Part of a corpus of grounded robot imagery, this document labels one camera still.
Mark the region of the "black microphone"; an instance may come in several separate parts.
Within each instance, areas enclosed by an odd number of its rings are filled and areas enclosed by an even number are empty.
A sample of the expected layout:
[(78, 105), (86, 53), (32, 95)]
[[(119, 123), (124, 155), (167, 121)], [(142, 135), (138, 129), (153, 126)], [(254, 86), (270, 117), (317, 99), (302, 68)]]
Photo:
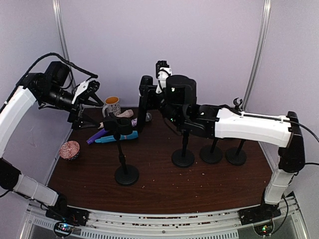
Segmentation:
[(147, 94), (148, 86), (153, 85), (153, 78), (149, 75), (144, 75), (141, 78), (139, 86), (139, 108), (138, 108), (138, 120), (137, 120), (137, 130), (141, 133), (144, 129), (147, 115)]

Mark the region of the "purple microphone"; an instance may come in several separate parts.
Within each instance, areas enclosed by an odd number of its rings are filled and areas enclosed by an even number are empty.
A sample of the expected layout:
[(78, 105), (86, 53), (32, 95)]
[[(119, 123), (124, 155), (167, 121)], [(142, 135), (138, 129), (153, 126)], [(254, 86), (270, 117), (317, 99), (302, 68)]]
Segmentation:
[(95, 133), (93, 136), (91, 136), (86, 142), (90, 145), (95, 142), (95, 140), (105, 136), (109, 131), (105, 129), (99, 130), (97, 133)]

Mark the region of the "pale pink microphone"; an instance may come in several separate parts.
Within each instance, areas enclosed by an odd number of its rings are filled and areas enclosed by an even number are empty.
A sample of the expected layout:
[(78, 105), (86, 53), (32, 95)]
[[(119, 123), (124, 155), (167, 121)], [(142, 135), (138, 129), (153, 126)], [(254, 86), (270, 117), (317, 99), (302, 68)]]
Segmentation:
[[(133, 110), (126, 110), (123, 113), (117, 115), (117, 117), (119, 117), (119, 118), (131, 118), (133, 115), (134, 115)], [(102, 129), (103, 127), (104, 127), (103, 123), (100, 122), (100, 126), (98, 127), (98, 129)]]

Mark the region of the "silver glitter microphone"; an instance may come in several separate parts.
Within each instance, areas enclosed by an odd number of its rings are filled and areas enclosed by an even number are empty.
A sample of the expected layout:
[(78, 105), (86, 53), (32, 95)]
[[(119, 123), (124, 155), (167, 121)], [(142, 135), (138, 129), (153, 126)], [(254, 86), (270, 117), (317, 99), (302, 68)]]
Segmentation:
[[(151, 113), (147, 112), (145, 122), (150, 122), (152, 119), (153, 119), (153, 116), (151, 115)], [(138, 124), (138, 118), (131, 120), (131, 123), (132, 123), (132, 127), (136, 127)]]

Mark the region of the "blue microphone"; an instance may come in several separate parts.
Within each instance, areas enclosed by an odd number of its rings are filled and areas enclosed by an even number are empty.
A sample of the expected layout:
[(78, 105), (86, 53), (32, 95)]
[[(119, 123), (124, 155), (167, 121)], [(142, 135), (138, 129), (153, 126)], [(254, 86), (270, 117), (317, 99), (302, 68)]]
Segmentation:
[[(131, 140), (131, 139), (136, 139), (138, 137), (139, 137), (138, 132), (134, 130), (131, 134), (121, 135), (120, 140)], [(99, 139), (96, 139), (95, 143), (110, 143), (115, 141), (116, 141), (115, 138), (112, 135), (110, 135), (110, 136), (104, 136)]]

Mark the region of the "black stand with glitter microphone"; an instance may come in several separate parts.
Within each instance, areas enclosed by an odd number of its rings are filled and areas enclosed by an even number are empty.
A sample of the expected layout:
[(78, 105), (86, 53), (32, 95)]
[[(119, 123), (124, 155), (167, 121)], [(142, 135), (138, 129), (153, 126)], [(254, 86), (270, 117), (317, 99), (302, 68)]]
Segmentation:
[(189, 132), (184, 131), (182, 138), (182, 148), (174, 151), (171, 156), (172, 163), (177, 167), (188, 168), (194, 163), (195, 156), (190, 150), (187, 149), (188, 140)]

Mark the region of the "black stand for purple microphone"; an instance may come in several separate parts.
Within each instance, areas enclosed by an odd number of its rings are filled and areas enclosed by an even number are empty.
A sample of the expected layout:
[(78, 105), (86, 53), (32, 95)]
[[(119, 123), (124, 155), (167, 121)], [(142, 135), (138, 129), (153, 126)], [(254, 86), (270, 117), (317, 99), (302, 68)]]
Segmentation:
[(223, 152), (217, 146), (218, 138), (214, 138), (211, 145), (204, 146), (199, 153), (199, 157), (208, 164), (216, 164), (222, 160)]

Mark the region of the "black stand for pink microphone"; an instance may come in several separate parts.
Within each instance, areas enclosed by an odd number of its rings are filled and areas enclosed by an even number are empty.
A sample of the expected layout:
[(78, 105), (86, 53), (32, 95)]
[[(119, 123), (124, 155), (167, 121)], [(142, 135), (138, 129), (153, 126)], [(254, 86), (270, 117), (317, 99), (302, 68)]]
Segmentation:
[(237, 111), (241, 110), (241, 105), (243, 104), (243, 100), (240, 98), (235, 98), (233, 100), (234, 109)]

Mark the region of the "black stand with blue microphone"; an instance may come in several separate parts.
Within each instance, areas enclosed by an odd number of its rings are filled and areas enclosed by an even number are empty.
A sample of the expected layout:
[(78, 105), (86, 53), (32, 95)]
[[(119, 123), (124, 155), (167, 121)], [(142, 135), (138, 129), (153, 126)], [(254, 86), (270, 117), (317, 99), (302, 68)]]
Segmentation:
[(245, 141), (245, 139), (242, 139), (238, 147), (232, 147), (226, 150), (225, 156), (230, 164), (235, 166), (241, 166), (246, 162), (247, 155), (243, 150), (243, 145)]

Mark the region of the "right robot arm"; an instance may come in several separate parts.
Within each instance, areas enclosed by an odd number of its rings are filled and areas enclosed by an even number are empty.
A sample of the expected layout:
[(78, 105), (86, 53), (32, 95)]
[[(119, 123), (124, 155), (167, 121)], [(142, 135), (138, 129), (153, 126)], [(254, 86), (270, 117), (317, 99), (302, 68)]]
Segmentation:
[(172, 130), (183, 136), (207, 139), (235, 138), (265, 142), (278, 147), (279, 163), (265, 189), (264, 202), (256, 208), (259, 219), (267, 219), (281, 200), (293, 175), (305, 166), (305, 147), (301, 125), (295, 112), (285, 116), (267, 116), (241, 111), (238, 105), (199, 105), (196, 81), (175, 75), (166, 61), (156, 63), (155, 77), (145, 75), (139, 85), (137, 129), (145, 126), (149, 110), (158, 110)]

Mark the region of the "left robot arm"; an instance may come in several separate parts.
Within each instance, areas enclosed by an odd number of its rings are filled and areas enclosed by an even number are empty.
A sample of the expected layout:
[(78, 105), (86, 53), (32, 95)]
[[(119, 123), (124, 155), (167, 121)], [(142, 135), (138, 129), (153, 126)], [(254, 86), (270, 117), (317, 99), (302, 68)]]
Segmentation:
[(11, 138), (26, 124), (25, 117), (35, 104), (40, 109), (68, 113), (72, 129), (98, 128), (99, 123), (83, 113), (83, 106), (101, 107), (97, 96), (98, 75), (66, 60), (60, 54), (42, 55), (27, 69), (0, 108), (0, 186), (48, 208), (61, 221), (67, 221), (72, 211), (66, 198), (37, 180), (23, 174), (3, 157)]

